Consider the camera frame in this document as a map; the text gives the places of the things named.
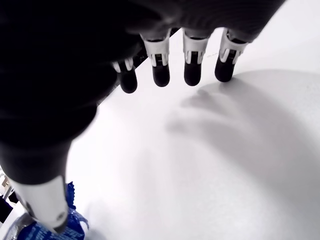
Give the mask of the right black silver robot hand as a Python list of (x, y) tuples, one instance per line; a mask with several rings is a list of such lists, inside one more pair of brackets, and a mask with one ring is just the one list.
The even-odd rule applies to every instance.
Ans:
[(27, 213), (64, 231), (66, 163), (116, 82), (137, 88), (144, 43), (153, 79), (170, 81), (169, 39), (183, 31), (184, 80), (195, 86), (209, 37), (223, 28), (215, 76), (228, 82), (281, 0), (3, 0), (0, 3), (0, 165)]

